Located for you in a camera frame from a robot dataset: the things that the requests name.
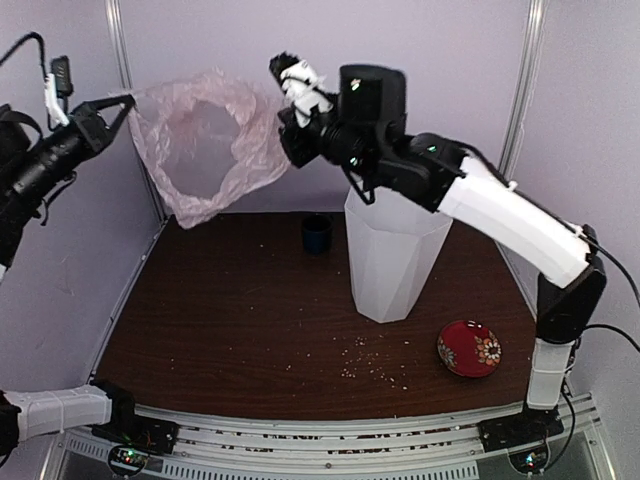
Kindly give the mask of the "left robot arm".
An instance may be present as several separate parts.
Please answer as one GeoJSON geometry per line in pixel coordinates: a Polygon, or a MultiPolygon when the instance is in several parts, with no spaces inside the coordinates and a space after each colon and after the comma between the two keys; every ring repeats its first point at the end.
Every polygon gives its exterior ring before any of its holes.
{"type": "MultiPolygon", "coordinates": [[[[40,127],[10,105],[1,107],[1,271],[8,272],[25,226],[48,220],[50,204],[77,178],[77,168],[113,142],[135,101],[130,95],[83,102],[67,124],[31,142],[40,127]]],[[[1,454],[31,438],[91,427],[94,434],[155,454],[170,454],[178,426],[139,415],[133,395],[109,381],[39,392],[1,393],[1,454]]]]}

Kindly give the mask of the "translucent pink plastic bag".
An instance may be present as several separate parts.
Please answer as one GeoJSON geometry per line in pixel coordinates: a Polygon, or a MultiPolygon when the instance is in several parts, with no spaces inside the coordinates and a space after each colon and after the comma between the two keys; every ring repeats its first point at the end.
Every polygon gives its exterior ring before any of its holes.
{"type": "Polygon", "coordinates": [[[129,93],[134,146],[183,229],[211,220],[289,168],[278,135],[283,102],[254,83],[209,69],[129,93]]]}

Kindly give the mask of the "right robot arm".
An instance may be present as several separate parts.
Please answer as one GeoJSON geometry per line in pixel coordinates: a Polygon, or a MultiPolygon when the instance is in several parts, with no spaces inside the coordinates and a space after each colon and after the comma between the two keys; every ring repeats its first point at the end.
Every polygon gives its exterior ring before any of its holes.
{"type": "Polygon", "coordinates": [[[432,213],[485,234],[538,269],[536,338],[527,397],[519,413],[482,421],[485,451],[544,442],[562,432],[558,412],[571,351],[606,285],[596,235],[547,212],[504,179],[475,147],[442,136],[406,133],[403,72],[346,64],[330,93],[310,64],[289,54],[269,69],[287,99],[278,114],[290,162],[317,157],[338,166],[361,201],[389,188],[432,213]]]}

